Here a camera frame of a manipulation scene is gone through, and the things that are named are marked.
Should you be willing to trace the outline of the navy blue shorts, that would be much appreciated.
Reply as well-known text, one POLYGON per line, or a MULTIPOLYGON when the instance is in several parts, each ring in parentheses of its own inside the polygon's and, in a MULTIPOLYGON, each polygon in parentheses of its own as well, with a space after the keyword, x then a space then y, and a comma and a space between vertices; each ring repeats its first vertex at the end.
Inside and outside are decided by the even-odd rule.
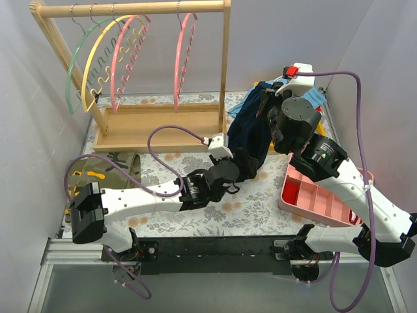
POLYGON ((231 152, 234 154, 237 148, 243 147, 250 157, 258 160, 258 169, 268 154, 271 134, 268 123, 258 117, 257 112, 261 105, 261 93, 271 86, 265 82, 255 86, 227 131, 231 152))

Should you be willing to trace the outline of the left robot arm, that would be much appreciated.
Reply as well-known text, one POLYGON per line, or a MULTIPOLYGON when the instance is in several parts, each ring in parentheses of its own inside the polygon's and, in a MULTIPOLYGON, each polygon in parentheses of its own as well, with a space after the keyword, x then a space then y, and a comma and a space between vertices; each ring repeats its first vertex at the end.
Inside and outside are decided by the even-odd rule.
POLYGON ((123 260, 133 260, 139 252, 135 231, 118 225, 118 220, 153 212, 204 208, 210 202, 219 202, 236 183, 253 179, 259 164, 241 148, 233 157, 212 162, 207 170, 194 170, 146 190, 100 188, 97 182, 81 187, 70 202, 73 243, 100 243, 123 260))

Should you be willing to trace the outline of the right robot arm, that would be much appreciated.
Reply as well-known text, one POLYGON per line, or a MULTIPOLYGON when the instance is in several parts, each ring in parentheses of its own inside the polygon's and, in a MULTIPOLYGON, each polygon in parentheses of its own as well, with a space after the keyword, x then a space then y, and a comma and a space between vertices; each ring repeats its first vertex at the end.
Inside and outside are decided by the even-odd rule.
POLYGON ((275 152, 291 155, 290 165, 333 193, 362 223, 349 227, 303 226, 293 240, 278 249, 295 259, 322 252, 361 255, 379 267, 411 257, 416 246, 416 215, 394 205, 369 182, 367 170, 354 165, 332 139, 315 133, 321 114, 291 91, 261 92, 258 117, 266 121, 275 152))

